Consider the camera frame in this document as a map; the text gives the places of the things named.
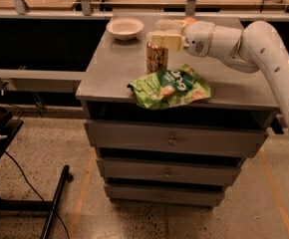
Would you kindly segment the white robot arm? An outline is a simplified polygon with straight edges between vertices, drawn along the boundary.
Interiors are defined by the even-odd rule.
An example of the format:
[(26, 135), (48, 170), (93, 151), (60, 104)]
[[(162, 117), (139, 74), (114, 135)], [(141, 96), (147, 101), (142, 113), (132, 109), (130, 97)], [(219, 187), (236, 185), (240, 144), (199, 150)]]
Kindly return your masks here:
[(289, 53), (269, 23), (255, 21), (240, 30), (205, 21), (161, 19), (146, 39), (191, 56), (216, 58), (242, 73), (262, 72), (289, 129)]

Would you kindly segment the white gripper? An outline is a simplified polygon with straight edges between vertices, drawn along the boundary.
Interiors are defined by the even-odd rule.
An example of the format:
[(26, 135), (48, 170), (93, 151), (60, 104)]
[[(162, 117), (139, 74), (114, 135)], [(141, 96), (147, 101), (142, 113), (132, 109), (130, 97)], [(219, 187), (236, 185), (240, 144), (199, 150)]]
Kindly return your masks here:
[(146, 39), (152, 45), (173, 51), (184, 48), (189, 55), (203, 58), (208, 55), (215, 24), (205, 21), (188, 24), (184, 20), (160, 19), (155, 23), (155, 28), (176, 33), (181, 33), (185, 29), (184, 36), (173, 33), (148, 32)]

